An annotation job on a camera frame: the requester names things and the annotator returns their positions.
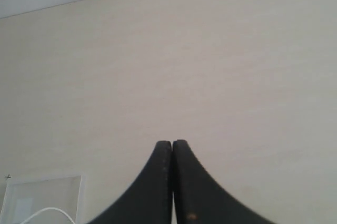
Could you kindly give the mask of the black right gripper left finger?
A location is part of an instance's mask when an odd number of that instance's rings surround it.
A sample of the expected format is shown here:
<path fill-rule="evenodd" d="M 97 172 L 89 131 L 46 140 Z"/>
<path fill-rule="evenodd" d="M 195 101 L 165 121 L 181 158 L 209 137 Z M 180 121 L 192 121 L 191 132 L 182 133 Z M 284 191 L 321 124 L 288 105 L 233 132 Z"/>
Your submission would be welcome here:
<path fill-rule="evenodd" d="M 158 141 L 130 187 L 90 223 L 171 223 L 171 157 L 171 143 Z"/>

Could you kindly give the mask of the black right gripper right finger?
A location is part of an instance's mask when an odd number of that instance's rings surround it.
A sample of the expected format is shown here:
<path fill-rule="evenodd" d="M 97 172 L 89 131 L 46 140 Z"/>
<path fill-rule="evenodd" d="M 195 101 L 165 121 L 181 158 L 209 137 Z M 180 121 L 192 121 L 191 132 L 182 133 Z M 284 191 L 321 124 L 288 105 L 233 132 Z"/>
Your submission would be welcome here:
<path fill-rule="evenodd" d="M 173 143 L 172 155 L 177 223 L 271 223 L 225 191 L 186 140 Z"/>

